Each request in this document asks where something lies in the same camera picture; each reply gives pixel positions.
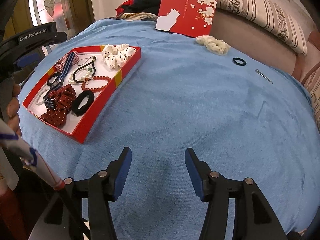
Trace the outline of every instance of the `box lid with cat silhouette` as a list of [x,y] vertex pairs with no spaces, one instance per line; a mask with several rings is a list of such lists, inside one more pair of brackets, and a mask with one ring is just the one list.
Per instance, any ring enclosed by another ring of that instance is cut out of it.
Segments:
[[190,37],[209,35],[217,0],[161,0],[156,29]]

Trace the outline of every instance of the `pink checkered scrunchie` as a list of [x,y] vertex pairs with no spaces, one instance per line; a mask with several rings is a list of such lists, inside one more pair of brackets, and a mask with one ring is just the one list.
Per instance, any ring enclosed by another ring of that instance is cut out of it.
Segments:
[[[73,61],[72,61],[72,65],[74,65],[74,64],[77,64],[78,62],[79,62],[79,55],[78,55],[78,52],[77,51],[74,51],[74,53],[75,53],[75,57],[74,57],[74,59],[73,59]],[[67,54],[65,54],[61,59],[59,59],[55,64],[54,64],[54,66],[56,67],[56,69],[57,69],[57,72],[61,72],[62,70],[63,70],[63,66],[64,66],[64,64],[65,64],[65,62],[66,62],[66,60],[67,60],[67,58],[68,58],[68,53]]]

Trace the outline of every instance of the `white cat silhouette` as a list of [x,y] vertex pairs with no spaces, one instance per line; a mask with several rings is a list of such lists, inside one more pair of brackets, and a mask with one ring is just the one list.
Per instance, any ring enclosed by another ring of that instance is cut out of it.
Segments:
[[170,13],[166,16],[160,16],[157,19],[156,29],[162,31],[169,31],[171,27],[176,23],[179,12],[175,9],[171,9]]

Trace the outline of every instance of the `stained glass window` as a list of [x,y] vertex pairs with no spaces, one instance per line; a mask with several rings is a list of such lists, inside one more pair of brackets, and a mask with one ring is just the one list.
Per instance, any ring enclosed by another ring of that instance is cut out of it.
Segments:
[[[69,40],[75,35],[68,0],[29,0],[29,7],[33,26],[48,22],[56,22],[57,31],[65,32]],[[57,45],[42,47],[45,55],[48,55]]]

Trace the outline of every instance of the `black hair tie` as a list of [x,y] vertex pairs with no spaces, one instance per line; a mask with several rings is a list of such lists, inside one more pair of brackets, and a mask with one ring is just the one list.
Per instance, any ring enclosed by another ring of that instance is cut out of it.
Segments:
[[[47,80],[47,85],[48,85],[49,87],[51,87],[52,84],[53,84],[56,80],[59,79],[60,75],[61,75],[61,73],[59,73],[59,72],[53,73],[53,74],[48,78],[48,80]],[[54,78],[54,77],[57,77],[57,78],[56,78],[52,83],[50,83],[50,80],[51,80],[52,78]]]
[[232,61],[233,61],[234,64],[236,64],[236,65],[238,65],[238,66],[244,66],[244,65],[247,64],[244,59],[239,58],[239,57],[233,58]]
[[77,68],[76,71],[73,73],[73,76],[72,76],[73,81],[76,82],[76,83],[78,83],[78,84],[82,84],[83,81],[78,81],[78,80],[76,80],[76,73],[77,73],[79,70],[85,68],[86,66],[89,66],[90,64],[92,64],[92,68],[93,68],[93,73],[92,73],[92,75],[91,75],[91,76],[93,77],[94,74],[96,73],[96,68],[94,67],[94,62],[96,61],[96,59],[97,59],[96,57],[93,57],[93,60],[92,60],[90,63],[85,64],[84,66],[81,66],[80,68]]
[[[84,105],[81,106],[81,108],[79,109],[79,106],[81,104],[81,102],[83,101],[83,99],[85,97],[89,97],[88,102]],[[76,116],[81,116],[84,115],[85,112],[88,111],[89,107],[92,105],[94,101],[94,94],[92,91],[90,90],[86,90],[83,91],[73,102],[71,105],[71,110],[75,113]]]

